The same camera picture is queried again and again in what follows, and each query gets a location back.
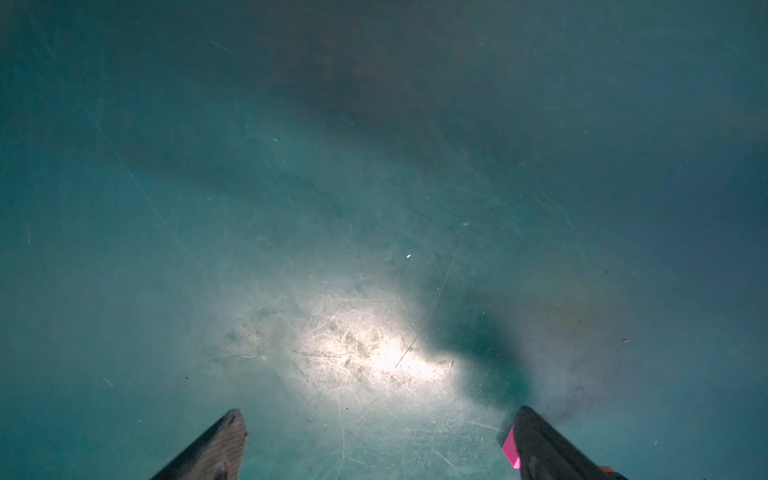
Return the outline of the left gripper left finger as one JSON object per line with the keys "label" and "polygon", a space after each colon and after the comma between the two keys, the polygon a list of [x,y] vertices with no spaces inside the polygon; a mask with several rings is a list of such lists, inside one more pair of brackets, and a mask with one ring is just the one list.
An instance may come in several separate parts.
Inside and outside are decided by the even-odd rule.
{"label": "left gripper left finger", "polygon": [[152,480],[238,480],[246,441],[244,416],[240,409],[231,409]]}

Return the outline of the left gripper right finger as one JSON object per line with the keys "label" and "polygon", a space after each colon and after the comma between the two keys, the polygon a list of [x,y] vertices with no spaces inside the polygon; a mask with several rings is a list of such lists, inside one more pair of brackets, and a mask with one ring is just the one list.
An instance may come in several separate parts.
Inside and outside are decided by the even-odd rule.
{"label": "left gripper right finger", "polygon": [[603,472],[531,407],[521,406],[512,426],[523,480],[626,480],[615,470]]}

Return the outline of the magenta lego brick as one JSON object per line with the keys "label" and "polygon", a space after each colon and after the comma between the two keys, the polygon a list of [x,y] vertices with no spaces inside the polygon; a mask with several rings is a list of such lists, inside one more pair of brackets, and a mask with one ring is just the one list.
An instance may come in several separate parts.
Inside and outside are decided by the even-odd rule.
{"label": "magenta lego brick", "polygon": [[515,470],[519,470],[521,468],[521,460],[516,446],[514,426],[509,428],[509,431],[502,442],[501,448],[511,466]]}

